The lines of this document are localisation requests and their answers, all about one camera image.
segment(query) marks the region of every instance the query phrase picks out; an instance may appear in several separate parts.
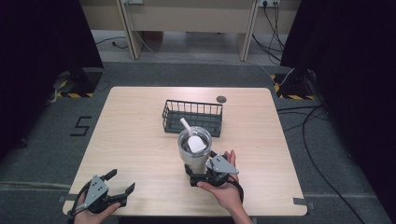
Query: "table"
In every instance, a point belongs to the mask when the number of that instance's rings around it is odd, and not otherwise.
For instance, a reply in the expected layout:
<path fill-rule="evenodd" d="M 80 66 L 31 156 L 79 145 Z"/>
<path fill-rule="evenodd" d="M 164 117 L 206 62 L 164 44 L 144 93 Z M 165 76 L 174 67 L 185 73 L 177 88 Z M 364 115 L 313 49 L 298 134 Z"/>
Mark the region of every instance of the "table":
<path fill-rule="evenodd" d="M 177 151 L 176 133 L 163 130 L 165 101 L 216 103 L 225 96 L 220 138 L 212 150 L 235 150 L 244 206 L 251 217 L 303 216 L 293 203 L 303 193 L 271 92 L 264 88 L 115 87 L 106 100 L 70 189 L 77 194 L 93 175 L 117 168 L 109 195 L 133 182 L 134 192 L 117 216 L 227 217 L 216 199 L 192 188 Z M 64 204 L 64 212 L 72 206 Z"/>
<path fill-rule="evenodd" d="M 139 58 L 143 46 L 138 31 L 178 31 L 235 33 L 240 60 L 245 61 L 259 7 L 257 0 L 145 0 L 143 5 L 118 4 L 134 59 Z"/>

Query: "hand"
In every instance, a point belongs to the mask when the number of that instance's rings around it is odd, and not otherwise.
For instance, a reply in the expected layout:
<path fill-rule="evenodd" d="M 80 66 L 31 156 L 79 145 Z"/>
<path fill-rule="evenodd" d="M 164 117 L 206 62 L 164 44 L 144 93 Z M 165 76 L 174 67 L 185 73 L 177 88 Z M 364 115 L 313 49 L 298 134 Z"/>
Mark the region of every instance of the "hand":
<path fill-rule="evenodd" d="M 85 196 L 86 192 L 84 192 L 81 197 L 78 199 L 78 204 L 82 204 L 85 201 Z M 111 204 L 105 211 L 99 213 L 99 214 L 94 214 L 90 212 L 90 210 L 84 210 L 80 213 L 77 211 L 77 215 L 75 217 L 75 224 L 100 224 L 107 217 L 109 217 L 111 214 L 113 214 L 118 208 L 120 207 L 120 203 L 114 203 Z"/>
<path fill-rule="evenodd" d="M 231 153 L 225 151 L 224 153 L 227 156 L 227 161 L 235 166 L 235 152 L 232 150 Z M 238 176 L 235 174 L 231 174 L 235 181 L 239 182 Z M 251 219 L 248 217 L 248 214 L 245 211 L 245 208 L 242 205 L 241 199 L 239 197 L 239 191 L 236 186 L 230 183 L 224 183 L 219 187 L 214 187 L 206 182 L 198 182 L 197 187 L 200 189 L 204 189 L 210 193 L 212 193 L 218 203 L 231 214 L 233 217 L 233 221 L 235 224 L 246 224 L 252 223 Z"/>

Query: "power strip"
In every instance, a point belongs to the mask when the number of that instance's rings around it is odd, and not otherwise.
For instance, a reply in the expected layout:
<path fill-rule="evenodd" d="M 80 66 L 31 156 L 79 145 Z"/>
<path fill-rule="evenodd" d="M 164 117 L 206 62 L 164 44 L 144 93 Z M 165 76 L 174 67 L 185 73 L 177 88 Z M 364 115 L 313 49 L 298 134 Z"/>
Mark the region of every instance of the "power strip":
<path fill-rule="evenodd" d="M 280 0 L 260 0 L 259 7 L 263 7 L 264 1 L 267 1 L 267 7 L 275 7 L 275 4 L 280 5 Z"/>

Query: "gray carpet floor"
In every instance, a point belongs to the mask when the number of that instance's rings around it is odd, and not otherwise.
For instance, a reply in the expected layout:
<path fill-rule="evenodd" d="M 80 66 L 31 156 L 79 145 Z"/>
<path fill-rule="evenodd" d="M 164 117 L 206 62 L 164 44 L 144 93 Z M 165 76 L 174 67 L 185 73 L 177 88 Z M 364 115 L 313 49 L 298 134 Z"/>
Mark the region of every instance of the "gray carpet floor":
<path fill-rule="evenodd" d="M 277 66 L 266 68 L 270 74 L 288 71 Z M 26 138 L 27 147 L 11 150 L 1 161 L 0 223 L 66 222 L 60 199 L 68 193 L 106 97 L 115 86 L 268 88 L 277 109 L 320 104 L 319 100 L 277 98 L 271 78 L 256 65 L 105 63 L 92 98 L 58 98 L 36 121 Z M 307 155 L 301 124 L 310 109 L 292 111 L 299 113 L 279 113 L 279 118 L 311 206 L 304 217 L 259 217 L 258 223 L 360 223 Z M 325 108 L 315 114 L 317 117 L 305 125 L 305 138 L 319 170 L 365 223 L 391 223 L 360 167 L 349 158 L 331 115 Z M 80 123 L 90 128 L 85 136 L 71 136 L 81 133 L 75 128 L 81 116 L 91 117 Z M 118 223 L 118 219 L 111 217 L 106 223 Z"/>

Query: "black wire basket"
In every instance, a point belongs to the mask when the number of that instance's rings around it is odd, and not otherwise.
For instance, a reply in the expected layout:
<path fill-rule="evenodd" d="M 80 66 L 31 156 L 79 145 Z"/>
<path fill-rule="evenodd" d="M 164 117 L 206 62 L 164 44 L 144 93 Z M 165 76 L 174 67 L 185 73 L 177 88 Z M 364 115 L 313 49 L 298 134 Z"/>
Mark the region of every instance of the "black wire basket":
<path fill-rule="evenodd" d="M 212 137 L 220 137 L 222 105 L 187 101 L 166 100 L 163 108 L 163 128 L 166 133 L 181 133 L 184 130 L 180 119 L 190 126 L 205 128 Z"/>

